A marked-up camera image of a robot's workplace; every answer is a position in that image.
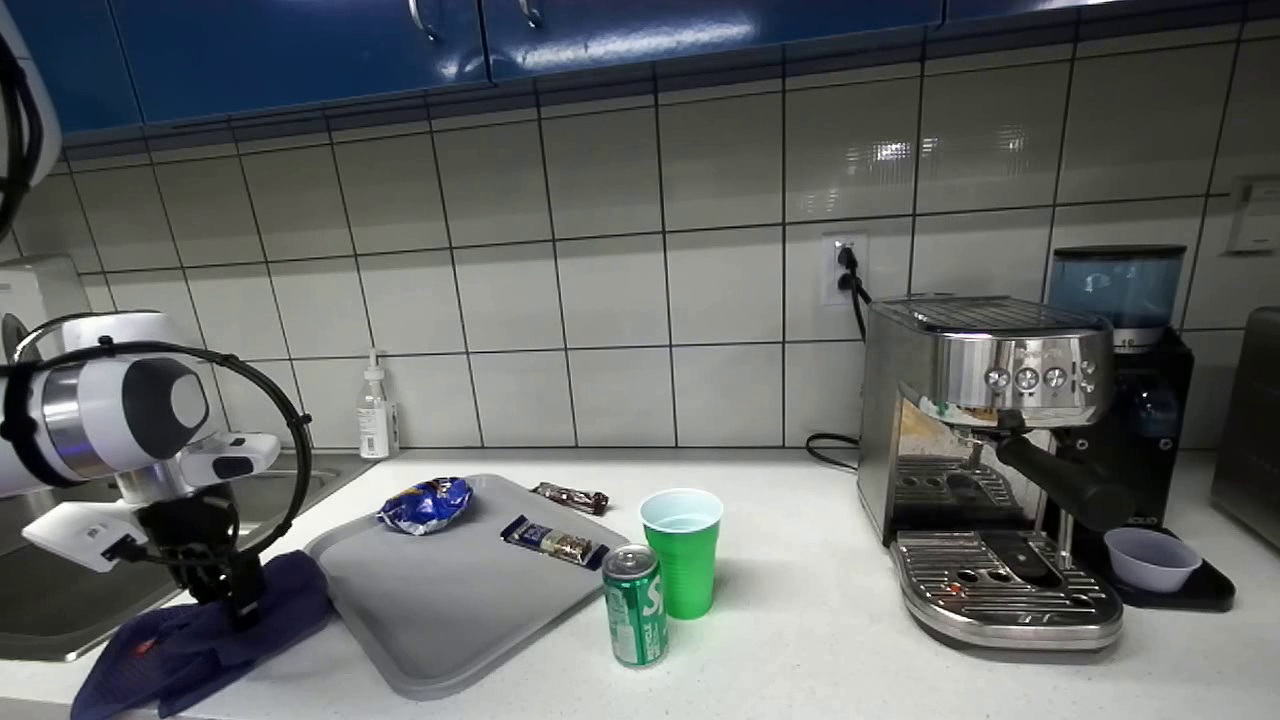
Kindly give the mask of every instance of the coffee machine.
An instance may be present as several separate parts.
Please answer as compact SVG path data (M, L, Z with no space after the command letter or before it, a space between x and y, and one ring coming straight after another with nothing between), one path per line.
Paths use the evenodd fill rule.
M1108 419L1113 377L1096 314L992 295L871 306L861 503L932 636L1023 650L1120 639L1125 603L1071 556L1078 520L1104 531L1134 508L1084 440Z

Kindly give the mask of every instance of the cabinet door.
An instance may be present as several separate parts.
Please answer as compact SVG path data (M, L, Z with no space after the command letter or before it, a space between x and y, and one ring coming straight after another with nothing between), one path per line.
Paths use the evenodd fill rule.
M774 35L799 41L861 41L884 31L924 31L940 22L946 0L774 0Z
M475 0L113 0L149 123L483 85Z
M10 0L68 136L138 128L138 94L104 0Z
M770 0L482 0L493 79L737 50L770 41Z
M950 22L977 22L977 18L1053 18L1066 13L1084 15L1161 15L1161 13L1215 13L1240 9L1245 0L950 0Z

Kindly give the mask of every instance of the bottle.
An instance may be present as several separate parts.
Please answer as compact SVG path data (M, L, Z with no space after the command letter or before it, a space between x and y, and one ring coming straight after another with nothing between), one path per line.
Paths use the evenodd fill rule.
M396 409L386 390L386 368L376 358L376 348L366 364L366 390L360 390L360 459L389 459L396 440Z

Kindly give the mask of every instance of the soda can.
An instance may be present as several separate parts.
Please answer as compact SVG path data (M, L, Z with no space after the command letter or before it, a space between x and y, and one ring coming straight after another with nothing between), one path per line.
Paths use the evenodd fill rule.
M622 662L649 666L668 656L666 580L649 546L625 544L604 556L604 603Z

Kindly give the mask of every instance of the green cup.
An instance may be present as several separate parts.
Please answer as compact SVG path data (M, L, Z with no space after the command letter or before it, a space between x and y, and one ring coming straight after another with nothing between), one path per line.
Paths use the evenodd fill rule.
M666 574L668 614L706 614L716 601L721 496L706 489L668 489L640 503L644 539Z

